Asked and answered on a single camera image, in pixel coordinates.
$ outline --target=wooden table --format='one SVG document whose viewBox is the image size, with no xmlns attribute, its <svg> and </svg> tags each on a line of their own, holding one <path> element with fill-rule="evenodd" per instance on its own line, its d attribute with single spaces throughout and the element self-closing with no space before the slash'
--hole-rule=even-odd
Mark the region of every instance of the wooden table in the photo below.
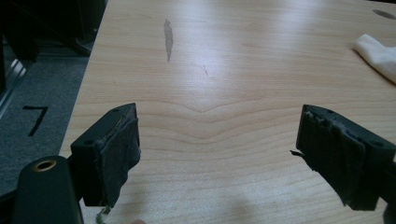
<svg viewBox="0 0 396 224">
<path fill-rule="evenodd" d="M 396 46 L 374 9 L 396 15 L 361 0 L 110 0 L 61 155 L 136 102 L 142 159 L 108 223 L 382 223 L 382 200 L 352 211 L 290 155 L 303 104 L 396 144 L 396 86 L 352 49 L 363 34 Z"/>
</svg>

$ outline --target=white towel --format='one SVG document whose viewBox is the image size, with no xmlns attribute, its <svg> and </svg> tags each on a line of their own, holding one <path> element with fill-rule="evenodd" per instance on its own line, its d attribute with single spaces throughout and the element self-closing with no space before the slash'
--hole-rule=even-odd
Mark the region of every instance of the white towel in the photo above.
<svg viewBox="0 0 396 224">
<path fill-rule="evenodd" d="M 396 48 L 387 48 L 369 35 L 362 35 L 354 49 L 375 70 L 396 83 Z"/>
</svg>

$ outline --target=gray carpet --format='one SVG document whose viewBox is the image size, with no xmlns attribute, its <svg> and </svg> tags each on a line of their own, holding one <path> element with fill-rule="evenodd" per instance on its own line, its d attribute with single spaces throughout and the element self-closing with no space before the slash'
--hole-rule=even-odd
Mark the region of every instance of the gray carpet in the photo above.
<svg viewBox="0 0 396 224">
<path fill-rule="evenodd" d="M 23 166 L 59 153 L 87 63 L 52 46 L 27 69 L 0 118 L 0 195 L 17 187 Z"/>
</svg>

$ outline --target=wood grain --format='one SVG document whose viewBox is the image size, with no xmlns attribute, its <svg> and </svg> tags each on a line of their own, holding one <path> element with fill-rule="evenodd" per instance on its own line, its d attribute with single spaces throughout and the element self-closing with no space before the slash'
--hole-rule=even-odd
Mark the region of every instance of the wood grain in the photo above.
<svg viewBox="0 0 396 224">
<path fill-rule="evenodd" d="M 352 49 L 363 34 L 396 46 L 374 9 L 396 15 L 360 0 L 109 0 L 61 155 L 136 102 L 142 159 L 108 223 L 382 223 L 383 201 L 352 211 L 290 155 L 303 104 L 396 143 L 396 86 Z"/>
</svg>

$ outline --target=white cloth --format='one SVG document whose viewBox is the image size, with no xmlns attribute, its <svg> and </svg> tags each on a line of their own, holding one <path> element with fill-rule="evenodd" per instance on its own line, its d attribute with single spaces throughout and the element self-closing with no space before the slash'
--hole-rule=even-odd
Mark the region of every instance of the white cloth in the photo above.
<svg viewBox="0 0 396 224">
<path fill-rule="evenodd" d="M 369 35 L 359 37 L 353 48 L 375 70 L 396 83 L 396 48 L 387 48 Z"/>
</svg>

